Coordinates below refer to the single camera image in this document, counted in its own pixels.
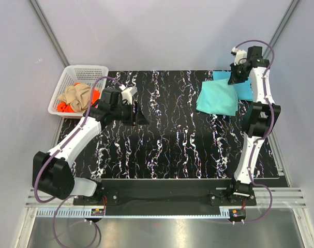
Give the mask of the teal t shirt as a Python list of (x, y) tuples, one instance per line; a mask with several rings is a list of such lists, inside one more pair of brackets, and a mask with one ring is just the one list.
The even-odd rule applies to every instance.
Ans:
[(235, 116), (238, 98), (227, 79), (204, 81), (196, 101), (196, 110), (211, 115)]

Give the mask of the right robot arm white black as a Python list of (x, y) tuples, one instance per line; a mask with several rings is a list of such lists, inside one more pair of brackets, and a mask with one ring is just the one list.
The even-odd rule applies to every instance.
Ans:
[(270, 88), (272, 62), (264, 59), (261, 46), (251, 46), (247, 51), (237, 46), (231, 54), (229, 85), (251, 81), (253, 101), (242, 122), (244, 144), (239, 165), (226, 191), (226, 199), (237, 205), (253, 196), (253, 175), (258, 155), (266, 138), (270, 135), (280, 115), (281, 106), (276, 105)]

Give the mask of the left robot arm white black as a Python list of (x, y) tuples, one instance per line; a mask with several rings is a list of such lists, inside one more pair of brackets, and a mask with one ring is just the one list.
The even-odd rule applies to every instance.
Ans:
[(75, 177), (71, 168), (81, 151), (103, 129), (114, 121), (126, 126), (148, 125), (139, 103), (134, 100), (137, 88), (106, 88), (80, 119), (76, 127), (54, 148), (48, 152), (39, 151), (33, 158), (32, 186), (38, 202), (38, 192), (52, 198), (67, 199), (69, 196), (84, 196), (89, 203), (96, 205), (102, 201), (103, 192), (97, 182)]

